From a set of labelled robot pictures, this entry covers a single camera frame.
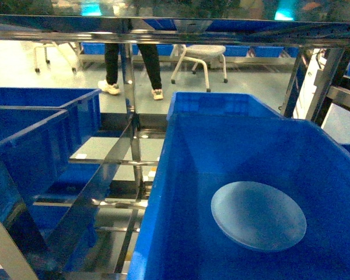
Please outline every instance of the white chair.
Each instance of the white chair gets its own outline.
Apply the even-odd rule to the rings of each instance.
[[[175,70],[171,76],[171,83],[175,84],[175,77],[180,68],[183,60],[194,62],[194,66],[192,68],[192,73],[196,74],[196,67],[198,64],[202,64],[205,72],[205,83],[206,83],[206,92],[210,92],[209,85],[209,75],[208,75],[208,67],[205,61],[212,60],[214,58],[219,58],[219,61],[223,63],[223,73],[224,73],[224,82],[228,83],[227,80],[227,69],[226,69],[226,58],[223,55],[226,51],[226,47],[223,45],[191,45],[187,47],[186,45],[175,45],[173,54],[182,49],[182,53],[180,55],[179,62],[177,63]]]
[[[48,59],[48,54],[47,54],[47,48],[56,48],[58,50],[58,52],[63,56],[63,58],[67,61],[67,63],[70,65],[71,70],[73,73],[76,73],[76,67],[72,64],[72,62],[69,60],[68,56],[66,55],[66,53],[63,52],[63,50],[60,48],[61,44],[68,44],[72,50],[76,53],[76,50],[74,48],[74,46],[70,43],[70,42],[44,42],[42,45],[38,45],[34,47],[34,69],[36,73],[40,73],[40,69],[38,67],[38,63],[37,63],[37,49],[38,48],[43,48],[44,49],[44,55],[45,55],[45,62],[47,63],[47,65],[49,65],[51,63],[51,61]]]

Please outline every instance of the shoe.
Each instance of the shoe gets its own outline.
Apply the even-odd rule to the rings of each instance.
[[[152,89],[152,94],[153,94],[154,100],[162,100],[163,99],[162,89]]]
[[[106,80],[101,80],[97,85],[103,92],[110,93],[111,95],[119,95],[121,93],[121,90],[116,83],[109,85]]]

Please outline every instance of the round plate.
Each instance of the round plate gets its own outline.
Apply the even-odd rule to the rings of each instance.
[[[211,200],[211,212],[225,235],[255,251],[286,250],[302,240],[307,228],[305,215],[293,199],[257,182],[223,186]]]

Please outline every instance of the floor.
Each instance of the floor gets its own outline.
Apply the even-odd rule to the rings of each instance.
[[[33,65],[33,47],[37,43],[19,41],[0,41],[0,87],[18,88],[96,88],[97,82],[104,79],[105,70],[103,64],[95,63],[87,69],[80,69],[76,75],[71,67],[60,56],[55,49],[49,49],[48,59],[51,64],[46,65],[44,54],[39,50],[40,73],[36,74]],[[75,64],[76,59],[73,51],[67,46],[61,48]],[[154,101],[151,96],[149,79],[142,64],[135,66],[135,94],[138,103],[138,113],[166,114],[169,108],[171,95],[176,91],[204,92],[205,84],[202,71],[192,75],[190,69],[183,67],[178,73],[177,83],[170,83],[173,65],[162,64],[161,76],[164,90],[164,100]],[[285,91],[291,76],[290,67],[234,67],[228,70],[229,83],[223,83],[222,71],[214,70],[209,74],[211,89],[213,92],[250,93],[258,97],[262,102],[268,104],[274,110],[282,105]],[[100,95],[100,107],[103,113],[125,113],[124,95],[110,96],[102,93]],[[342,108],[334,106],[331,110],[325,130],[338,142],[350,143],[350,113]],[[78,154],[87,155],[87,158],[103,159],[110,148],[117,141],[116,138],[91,138],[81,147],[73,157]],[[141,152],[143,160],[157,160],[160,155],[163,141],[158,139],[141,139]],[[153,180],[153,172],[150,167],[144,168],[146,180]],[[132,167],[122,166],[115,180],[133,181]],[[119,215],[127,217],[127,211],[121,211]],[[114,226],[124,226],[127,221],[123,219]],[[133,244],[137,234],[134,234],[133,243],[129,252],[133,250]],[[119,248],[124,233],[109,235],[104,242],[115,244]],[[88,263],[88,271],[109,271],[111,264],[116,259],[104,259],[98,263]]]

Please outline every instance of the cyan light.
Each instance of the cyan light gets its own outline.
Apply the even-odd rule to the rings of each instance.
[[[82,5],[82,16],[101,16],[99,4]]]
[[[289,10],[278,10],[275,15],[275,20],[294,20],[294,17]]]

